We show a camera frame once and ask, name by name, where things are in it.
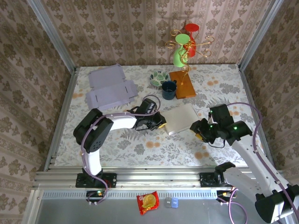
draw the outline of red snack package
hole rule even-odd
[[[141,215],[149,210],[157,209],[159,207],[158,193],[155,191],[151,194],[137,196],[137,203]]]

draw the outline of purple cable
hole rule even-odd
[[[228,104],[228,106],[230,105],[235,105],[235,104],[243,104],[243,105],[247,105],[247,106],[250,106],[251,108],[253,108],[257,114],[258,114],[258,118],[259,118],[259,122],[258,124],[256,125],[256,128],[254,129],[254,133],[253,133],[253,148],[254,150],[256,151],[256,155],[257,157],[259,158],[259,160],[261,161],[261,163],[265,166],[265,168],[267,169],[267,171],[271,174],[271,176],[273,177],[273,179],[278,182],[280,188],[282,189],[283,193],[285,194],[286,198],[288,199],[292,209],[294,210],[294,213],[296,215],[296,218],[297,220],[299,221],[299,212],[298,210],[296,209],[293,201],[291,200],[289,194],[287,193],[287,191],[285,190],[284,186],[282,185],[282,183],[279,181],[279,179],[276,177],[276,175],[272,172],[272,170],[270,169],[270,167],[268,167],[267,163],[265,163],[265,161],[262,159],[260,153],[258,152],[257,148],[256,148],[256,135],[257,135],[257,129],[258,127],[261,125],[262,123],[262,120],[263,120],[263,117],[262,117],[262,113],[257,109],[255,108],[253,105],[250,105],[248,103],[243,103],[243,102],[238,102],[238,103],[231,103],[231,104]]]
[[[86,157],[85,157],[85,154],[86,154],[87,152],[86,152],[86,150],[84,149],[84,144],[85,144],[86,138],[87,138],[87,136],[89,135],[89,133],[91,132],[91,130],[97,125],[97,123],[99,123],[99,121],[102,120],[102,119],[105,118],[105,117],[113,117],[113,116],[151,116],[151,115],[154,115],[155,113],[157,113],[157,112],[159,111],[159,109],[160,109],[160,106],[161,106],[161,101],[160,101],[160,99],[159,99],[157,96],[155,96],[155,95],[151,95],[151,94],[149,94],[149,95],[145,96],[145,97],[142,99],[142,101],[144,101],[147,97],[155,97],[155,98],[158,100],[158,102],[159,102],[159,106],[158,106],[158,108],[157,108],[153,113],[148,113],[148,114],[137,114],[137,113],[133,113],[133,114],[132,114],[132,113],[124,112],[124,113],[111,113],[111,114],[102,115],[101,117],[99,117],[99,118],[98,118],[98,119],[97,119],[97,120],[90,126],[90,128],[87,130],[87,132],[85,133],[85,135],[84,135],[84,137],[83,137],[83,139],[82,139],[82,142],[81,142],[81,151],[82,151],[83,168],[84,168],[85,172],[86,172],[88,175],[90,175],[90,176],[93,177],[94,179],[97,179],[97,180],[101,181],[101,182],[104,184],[104,186],[105,186],[105,193],[104,193],[102,199],[99,201],[99,203],[101,203],[101,202],[103,201],[103,199],[105,199],[106,194],[107,194],[107,192],[108,192],[108,186],[107,186],[106,182],[103,181],[101,178],[92,175],[92,174],[90,173],[90,170],[87,168],[87,165],[86,165]]]
[[[238,202],[232,202],[232,200],[233,200],[233,195],[234,195],[234,193],[235,193],[237,190],[238,190],[238,189],[234,189],[233,192],[231,193],[230,197],[229,197],[229,201],[228,201],[228,214],[229,214],[229,219],[230,219],[230,221],[231,221],[232,224],[235,224],[234,221],[233,221],[233,217],[232,217],[231,204],[236,204],[236,205],[238,205],[238,206],[244,211],[244,213],[245,213],[245,219],[246,219],[246,220],[245,220],[245,224],[247,224],[247,222],[248,222],[248,215],[247,215],[247,212],[246,212],[245,208],[243,207],[243,205],[241,205],[241,204],[238,203]],[[222,198],[218,197],[218,199],[219,199],[220,201],[226,203],[226,201],[223,200]]]

